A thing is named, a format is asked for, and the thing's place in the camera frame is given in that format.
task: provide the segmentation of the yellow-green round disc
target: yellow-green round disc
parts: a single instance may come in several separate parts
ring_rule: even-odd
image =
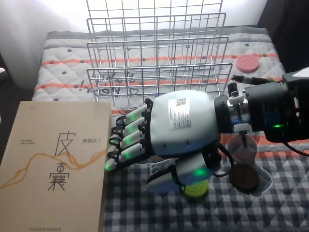
[[[185,187],[184,195],[192,198],[202,197],[208,190],[208,180],[204,180],[197,185],[190,185]]]

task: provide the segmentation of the beige book cover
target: beige book cover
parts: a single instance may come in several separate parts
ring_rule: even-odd
[[[0,166],[0,232],[102,231],[110,123],[109,102],[21,102]]]

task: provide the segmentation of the white label sticker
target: white label sticker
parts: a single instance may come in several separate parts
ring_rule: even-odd
[[[190,99],[169,100],[169,130],[191,127]]]

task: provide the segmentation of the robotic arm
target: robotic arm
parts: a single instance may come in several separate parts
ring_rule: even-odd
[[[145,105],[121,116],[112,129],[105,169],[116,171],[152,155],[178,158],[168,168],[153,174],[147,188],[154,193],[180,190],[185,186],[225,174],[221,155],[233,158],[220,143],[221,133],[264,131],[271,142],[309,138],[309,68],[283,75],[279,82],[247,87],[228,85],[229,96],[214,100],[196,90],[175,91],[145,100]]]

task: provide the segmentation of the pink round disc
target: pink round disc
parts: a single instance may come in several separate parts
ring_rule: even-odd
[[[244,73],[252,73],[259,67],[259,60],[254,55],[242,55],[236,60],[236,68]]]

